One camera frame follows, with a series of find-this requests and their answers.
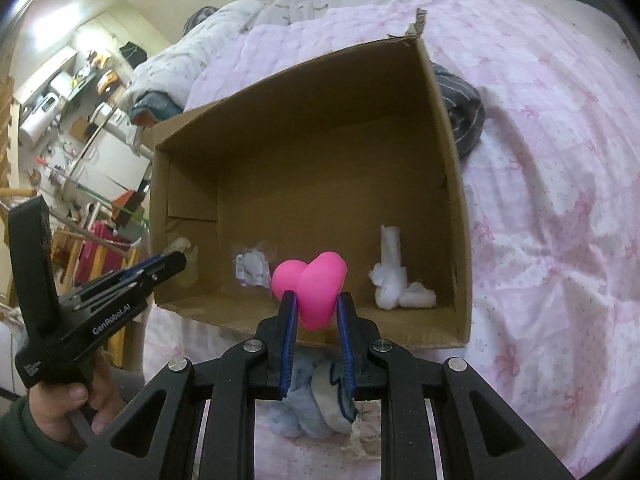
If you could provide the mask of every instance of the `blue gripper pad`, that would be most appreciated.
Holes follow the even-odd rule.
[[[344,386],[349,391],[350,397],[353,397],[356,381],[353,367],[353,349],[351,348],[351,339],[349,334],[349,324],[344,311],[342,298],[338,296],[337,300],[337,319],[338,333],[340,335],[340,348],[342,350],[342,368],[344,369]]]
[[[282,345],[282,354],[280,355],[280,393],[283,397],[287,396],[287,392],[291,387],[291,373],[293,370],[293,352],[296,345],[296,334],[298,332],[298,300],[293,295],[291,301],[291,310],[287,319],[287,329],[284,335]]]

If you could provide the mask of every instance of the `white comforter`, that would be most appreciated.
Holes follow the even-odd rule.
[[[398,34],[416,5],[428,11],[424,37],[433,60],[475,85],[487,111],[482,142],[463,170],[472,339],[465,349],[420,354],[464,355],[580,478],[639,422],[636,65],[622,68],[575,27],[519,0],[419,0],[256,27],[211,61],[188,107],[309,57]],[[623,36],[617,42],[627,48]],[[233,340],[155,308],[145,372],[155,373],[172,353],[216,357]],[[292,443],[267,431],[259,419],[262,479],[370,480],[379,470],[350,462],[339,438]]]
[[[157,91],[167,94],[184,108],[191,85],[227,42],[250,27],[264,4],[255,0],[238,0],[222,7],[191,30],[178,43],[136,67],[131,85],[120,100],[125,111],[144,94]]]

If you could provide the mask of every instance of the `green sleeve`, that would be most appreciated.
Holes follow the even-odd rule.
[[[0,417],[0,454],[18,478],[52,480],[62,476],[79,453],[45,436],[22,397]]]

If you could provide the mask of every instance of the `pink heart-shaped object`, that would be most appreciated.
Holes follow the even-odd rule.
[[[277,266],[271,277],[271,290],[276,298],[281,300],[285,290],[296,290],[300,274],[305,269],[306,263],[300,260],[287,260]]]
[[[302,270],[296,284],[300,322],[309,330],[331,323],[338,294],[347,276],[347,264],[340,254],[320,254]]]

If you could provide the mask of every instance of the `hand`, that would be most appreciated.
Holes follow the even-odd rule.
[[[94,378],[89,393],[81,383],[39,383],[29,392],[29,409],[37,427],[50,439],[78,447],[81,439],[66,414],[84,403],[97,411],[92,430],[99,434],[125,406],[111,379],[111,367],[102,352],[95,355]]]

